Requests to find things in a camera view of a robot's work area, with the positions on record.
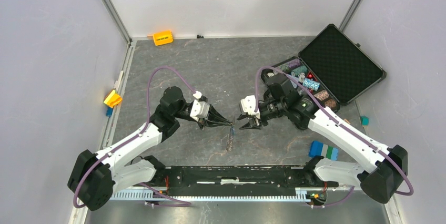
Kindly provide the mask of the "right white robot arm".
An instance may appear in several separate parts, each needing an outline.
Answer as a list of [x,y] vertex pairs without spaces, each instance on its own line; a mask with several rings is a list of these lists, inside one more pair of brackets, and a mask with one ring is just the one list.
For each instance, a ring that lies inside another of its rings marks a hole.
[[360,187],[379,203],[388,203],[394,194],[403,194],[399,187],[409,183],[405,148],[389,147],[357,130],[289,75],[270,77],[267,90],[264,100],[256,94],[241,99],[239,119],[248,119],[242,129],[262,129],[269,120],[287,117],[298,129],[324,136],[354,159],[345,162],[321,155],[313,157],[303,173],[308,185],[333,181]]

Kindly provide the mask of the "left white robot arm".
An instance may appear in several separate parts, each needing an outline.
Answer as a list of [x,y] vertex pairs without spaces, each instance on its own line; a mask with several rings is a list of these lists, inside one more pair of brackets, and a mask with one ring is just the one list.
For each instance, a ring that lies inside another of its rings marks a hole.
[[131,161],[171,137],[180,127],[180,119],[197,123],[200,129],[232,125],[200,92],[196,92],[194,98],[188,103],[179,87],[169,87],[149,121],[135,132],[108,148],[81,152],[67,183],[74,193],[74,206],[95,211],[107,203],[112,194],[130,186],[144,182],[161,185],[165,180],[163,169],[147,159],[134,164]]

